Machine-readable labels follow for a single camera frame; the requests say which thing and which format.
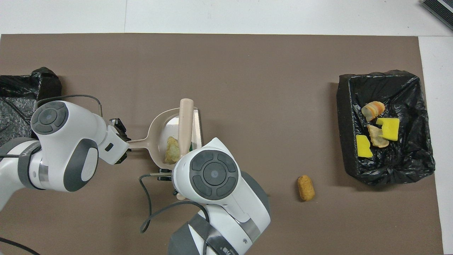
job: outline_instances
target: food item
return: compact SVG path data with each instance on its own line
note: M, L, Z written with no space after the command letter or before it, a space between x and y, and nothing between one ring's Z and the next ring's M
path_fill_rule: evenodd
M368 125L368 132L370 133L371 143L379 148L384 148L389 145L389 141L382 138L382 129Z
M307 175L302 175L297 179L299 195L303 201L310 201L314 198L313 183Z
M364 135L356 135L357 140L357 155L359 157L373 157L370 150L370 141Z
M167 150L165 151L165 164L175 164L179 160L179 143L174 137L167 139Z
M381 115L384 110L386 109L385 105L379 101L373 101L370 103L367 103L363 108L362 108L362 114L365 116L366 121L373 120L377 116Z
M400 119L398 118L377 118L376 124L382 125L382 138L397 141Z

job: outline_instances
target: white table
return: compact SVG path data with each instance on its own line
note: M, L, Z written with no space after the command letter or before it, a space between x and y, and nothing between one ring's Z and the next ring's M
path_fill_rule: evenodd
M417 0L3 0L0 34L215 33L419 36L443 250L453 254L449 96L453 31Z

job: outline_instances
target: brown table surface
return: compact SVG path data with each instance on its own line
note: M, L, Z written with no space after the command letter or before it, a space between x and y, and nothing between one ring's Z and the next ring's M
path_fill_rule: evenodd
M366 186L345 173L338 135L338 76L400 69L423 79L416 37L2 35L0 74L41 66L60 77L63 94L98 97L104 119L121 118L132 139L192 98L204 142L220 138L269 195L272 222L249 255L443 252L434 177ZM71 101L97 109L89 99ZM156 171L141 151L120 165L100 162L75 193L22 189L0 212L0 236L43 255L166 254L170 235L198 209L172 209L140 234L148 212L137 177ZM303 174L316 190L310 202L298 197ZM170 182L145 183L154 211L176 201Z

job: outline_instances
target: black trash bag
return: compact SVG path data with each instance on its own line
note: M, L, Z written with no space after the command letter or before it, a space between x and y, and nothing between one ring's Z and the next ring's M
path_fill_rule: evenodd
M356 135L370 134L361 108L382 102L382 118L399 118L398 141L378 148L372 158L357 156ZM337 91L338 127L346 172L368 184L412 183L431 175L435 168L420 78L406 71L340 76Z
M36 138L30 127L37 100L61 96L58 76L46 67L30 75L0 75L0 147L17 137Z

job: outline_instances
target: yellow sponge piece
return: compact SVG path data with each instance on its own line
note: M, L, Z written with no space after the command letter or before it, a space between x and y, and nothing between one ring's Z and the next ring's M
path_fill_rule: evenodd
M400 119L398 118L377 118L376 124L382 125L382 138L391 141L398 140L398 130L400 128Z
M373 157L370 150L370 141L364 135L356 135L357 140L357 155L359 157Z

